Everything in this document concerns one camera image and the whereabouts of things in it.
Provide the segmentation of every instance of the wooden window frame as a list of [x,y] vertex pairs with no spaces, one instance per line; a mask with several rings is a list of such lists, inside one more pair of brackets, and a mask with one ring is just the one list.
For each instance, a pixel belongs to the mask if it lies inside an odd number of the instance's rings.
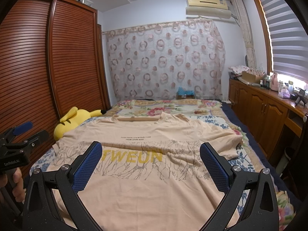
[[272,49],[271,49],[271,44],[270,44],[270,36],[269,36],[269,31],[264,15],[264,11],[261,5],[260,0],[254,0],[259,17],[261,20],[262,28],[263,28],[263,34],[264,34],[264,40],[265,40],[265,48],[266,48],[266,60],[267,60],[267,74],[269,75],[270,72],[273,72],[272,70]]

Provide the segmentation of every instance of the plush toy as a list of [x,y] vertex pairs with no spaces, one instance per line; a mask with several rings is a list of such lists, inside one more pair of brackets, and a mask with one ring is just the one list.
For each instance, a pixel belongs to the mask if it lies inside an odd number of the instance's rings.
[[54,139],[58,141],[63,137],[63,134],[76,128],[85,120],[95,117],[102,116],[106,113],[106,110],[95,110],[88,112],[84,109],[78,109],[73,107],[68,111],[68,113],[60,119],[60,123],[54,129]]

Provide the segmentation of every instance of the wall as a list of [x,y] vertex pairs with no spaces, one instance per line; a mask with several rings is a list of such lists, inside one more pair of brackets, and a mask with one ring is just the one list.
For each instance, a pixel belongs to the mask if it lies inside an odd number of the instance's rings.
[[[98,23],[103,31],[126,28],[150,23],[186,20],[186,0],[137,0],[130,4],[120,6],[104,13],[98,13]],[[228,97],[228,67],[245,65],[245,44],[241,29],[234,18],[217,19],[215,23],[224,41],[226,50],[225,65],[222,72],[221,83],[223,98]],[[104,63],[109,69],[107,44],[103,42]],[[110,103],[117,102],[111,82],[110,72],[106,72]]]
[[267,70],[266,48],[260,16],[254,0],[243,0],[251,27],[257,67]]

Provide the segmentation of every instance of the brown wooden wardrobe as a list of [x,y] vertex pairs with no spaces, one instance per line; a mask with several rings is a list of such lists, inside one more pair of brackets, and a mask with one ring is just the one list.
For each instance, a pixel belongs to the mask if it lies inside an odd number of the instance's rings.
[[54,143],[71,107],[109,109],[97,10],[75,0],[18,0],[0,25],[0,132],[31,121],[45,129],[23,176]]

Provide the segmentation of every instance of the t-shirt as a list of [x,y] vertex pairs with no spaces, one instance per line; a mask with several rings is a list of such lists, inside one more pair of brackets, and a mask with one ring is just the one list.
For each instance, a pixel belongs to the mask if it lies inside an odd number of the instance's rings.
[[[102,158],[78,195],[103,230],[199,230],[224,196],[200,158],[200,145],[209,142],[219,155],[231,159],[238,156],[241,140],[230,128],[183,114],[114,115],[65,133],[48,170],[71,164],[99,141]],[[57,191],[55,197],[71,223]],[[236,210],[229,225],[238,217]]]

